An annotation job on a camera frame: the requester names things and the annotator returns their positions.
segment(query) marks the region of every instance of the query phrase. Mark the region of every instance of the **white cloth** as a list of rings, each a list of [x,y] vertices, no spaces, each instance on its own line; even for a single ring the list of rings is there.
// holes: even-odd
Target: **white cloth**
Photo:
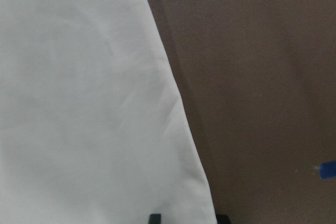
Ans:
[[[0,223],[215,224],[147,1],[0,2]]]

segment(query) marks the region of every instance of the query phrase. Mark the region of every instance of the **blue tape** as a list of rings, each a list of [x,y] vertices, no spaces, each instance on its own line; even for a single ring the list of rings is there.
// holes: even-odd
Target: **blue tape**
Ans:
[[[322,179],[332,178],[336,176],[336,161],[323,163],[320,165],[320,176]]]

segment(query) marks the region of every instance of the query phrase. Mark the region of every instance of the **brown cardboard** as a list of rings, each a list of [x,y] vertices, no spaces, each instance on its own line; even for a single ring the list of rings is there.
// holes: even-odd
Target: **brown cardboard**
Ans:
[[[336,223],[336,0],[149,0],[217,213]]]

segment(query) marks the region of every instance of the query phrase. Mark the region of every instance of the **black object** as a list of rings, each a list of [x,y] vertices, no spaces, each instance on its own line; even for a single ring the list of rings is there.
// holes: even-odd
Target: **black object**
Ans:
[[[161,224],[161,214],[149,215],[148,224]]]
[[[231,224],[227,215],[216,215],[216,219],[218,224]]]

